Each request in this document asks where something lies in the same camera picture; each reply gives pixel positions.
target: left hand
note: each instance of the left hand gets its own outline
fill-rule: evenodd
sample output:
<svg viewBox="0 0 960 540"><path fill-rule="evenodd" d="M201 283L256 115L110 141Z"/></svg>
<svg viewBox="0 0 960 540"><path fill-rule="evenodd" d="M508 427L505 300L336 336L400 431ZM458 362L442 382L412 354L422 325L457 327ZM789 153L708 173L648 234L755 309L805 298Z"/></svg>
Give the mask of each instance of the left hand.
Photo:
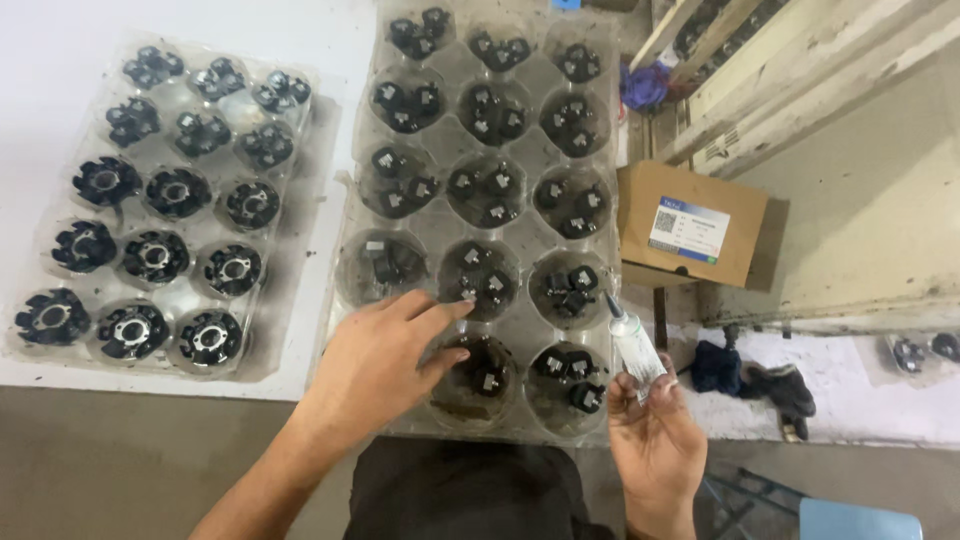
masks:
<svg viewBox="0 0 960 540"><path fill-rule="evenodd" d="M418 369L427 344L473 310L473 302L437 304L426 291L384 299L349 315L321 358L292 421L347 446L412 408L453 364L461 348L437 352Z"/></svg>

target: light blue object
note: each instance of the light blue object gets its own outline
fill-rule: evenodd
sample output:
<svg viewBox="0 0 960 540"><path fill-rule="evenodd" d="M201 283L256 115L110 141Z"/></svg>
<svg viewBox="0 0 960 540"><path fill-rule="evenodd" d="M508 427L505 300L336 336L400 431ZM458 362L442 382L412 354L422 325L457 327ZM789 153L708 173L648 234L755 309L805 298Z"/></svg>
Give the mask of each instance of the light blue object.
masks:
<svg viewBox="0 0 960 540"><path fill-rule="evenodd" d="M889 510L832 503L800 501L800 540L923 540L920 520Z"/></svg>

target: qr code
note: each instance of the qr code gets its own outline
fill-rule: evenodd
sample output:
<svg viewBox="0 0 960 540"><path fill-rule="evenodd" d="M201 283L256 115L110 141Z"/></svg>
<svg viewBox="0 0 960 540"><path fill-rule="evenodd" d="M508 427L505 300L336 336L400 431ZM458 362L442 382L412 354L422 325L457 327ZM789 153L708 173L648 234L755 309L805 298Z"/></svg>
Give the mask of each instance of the qr code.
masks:
<svg viewBox="0 0 960 540"><path fill-rule="evenodd" d="M673 233L673 225L677 223L677 214L667 213L663 210L657 212L657 221L654 222L654 229L665 233Z"/></svg>

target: right hand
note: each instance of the right hand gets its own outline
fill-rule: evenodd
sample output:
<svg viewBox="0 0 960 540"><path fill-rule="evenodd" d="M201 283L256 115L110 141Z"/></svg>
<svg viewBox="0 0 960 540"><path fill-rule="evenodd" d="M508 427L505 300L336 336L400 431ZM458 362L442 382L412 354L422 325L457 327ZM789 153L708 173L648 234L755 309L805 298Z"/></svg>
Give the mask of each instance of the right hand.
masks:
<svg viewBox="0 0 960 540"><path fill-rule="evenodd" d="M623 480L628 532L637 538L693 539L693 496L707 465L707 437L686 408L670 356L647 402L629 373L618 373L607 398L610 446Z"/></svg>

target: blue cloth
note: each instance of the blue cloth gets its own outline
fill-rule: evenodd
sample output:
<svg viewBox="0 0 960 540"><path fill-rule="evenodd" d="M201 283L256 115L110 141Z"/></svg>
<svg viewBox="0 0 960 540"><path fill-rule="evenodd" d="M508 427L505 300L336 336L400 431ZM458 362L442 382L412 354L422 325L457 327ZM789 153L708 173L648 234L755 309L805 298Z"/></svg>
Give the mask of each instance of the blue cloth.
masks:
<svg viewBox="0 0 960 540"><path fill-rule="evenodd" d="M697 392L716 390L737 397L740 391L740 353L736 349L724 349L709 341L697 344L690 365L690 377Z"/></svg>
<svg viewBox="0 0 960 540"><path fill-rule="evenodd" d="M620 64L620 101L633 110L646 109L666 97L670 68L660 61L650 67L641 67L633 73L625 63Z"/></svg>

